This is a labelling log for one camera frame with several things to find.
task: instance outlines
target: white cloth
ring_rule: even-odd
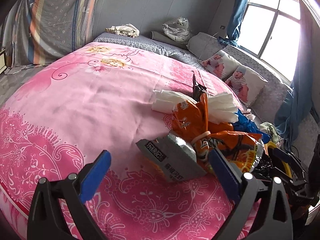
[[[189,100],[194,104],[197,103],[191,97],[180,92],[174,92],[169,90],[154,90],[154,93],[156,99],[152,104],[152,110],[165,114],[171,114],[174,106],[186,100]],[[237,122],[238,115],[235,114],[237,111],[238,107],[233,103],[232,94],[223,92],[218,95],[208,97],[209,122]]]
[[[254,119],[256,118],[256,116],[253,113],[251,113],[251,109],[247,109],[246,111],[243,110],[241,112],[246,118],[248,118],[251,121],[254,121]]]
[[[128,36],[132,38],[138,37],[140,34],[140,31],[130,23],[126,25],[112,26],[111,28],[106,28],[106,32]]]

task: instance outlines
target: blue plastic bag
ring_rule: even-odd
[[[271,139],[270,135],[261,132],[257,125],[246,118],[241,111],[238,109],[238,112],[236,113],[238,115],[238,122],[233,123],[233,129],[235,131],[239,132],[247,132],[247,133],[259,133],[262,134],[262,141],[263,143],[268,143]]]

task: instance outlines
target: pink floral bedding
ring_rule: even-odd
[[[211,239],[233,208],[218,180],[168,184],[135,145],[171,127],[170,115],[151,110],[153,90],[190,94],[192,71],[210,94],[232,93],[207,72],[109,43],[86,45],[17,90],[0,110],[0,209],[20,237],[39,178],[64,179],[106,149],[111,168],[86,206],[108,239]]]

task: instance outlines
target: gray snack package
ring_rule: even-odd
[[[151,141],[142,139],[136,145],[145,157],[161,168],[169,182],[195,179],[207,174],[197,164],[196,152],[191,144],[173,132]]]

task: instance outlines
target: striped shirt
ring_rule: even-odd
[[[235,90],[239,90],[240,88],[242,88],[243,85],[247,84],[244,77],[235,78],[234,76],[231,76],[229,80],[231,81],[232,88]]]
[[[222,58],[220,59],[214,59],[213,57],[209,58],[210,66],[211,67],[217,67],[221,64],[223,64]]]

